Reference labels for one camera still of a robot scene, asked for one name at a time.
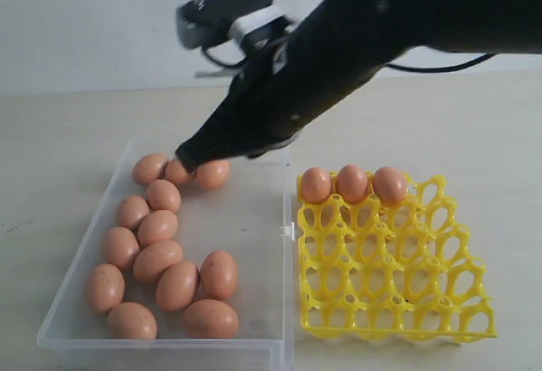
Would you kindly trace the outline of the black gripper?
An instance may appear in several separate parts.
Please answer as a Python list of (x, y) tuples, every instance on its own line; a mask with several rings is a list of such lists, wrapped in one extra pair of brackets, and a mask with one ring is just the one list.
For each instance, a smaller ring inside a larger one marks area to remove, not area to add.
[(213, 116), (174, 151), (188, 173), (220, 159), (285, 147), (306, 125), (373, 76), (367, 28), (297, 28), (246, 68)]

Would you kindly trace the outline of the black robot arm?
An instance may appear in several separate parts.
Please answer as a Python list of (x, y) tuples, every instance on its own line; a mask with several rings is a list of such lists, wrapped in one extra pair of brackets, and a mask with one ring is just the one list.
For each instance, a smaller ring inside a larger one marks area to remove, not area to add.
[(176, 149), (188, 171), (288, 146), (412, 48), (477, 62), (541, 50), (541, 0), (323, 0), (301, 22), (274, 0), (191, 0), (175, 18), (183, 47), (231, 41), (244, 54), (226, 98)]

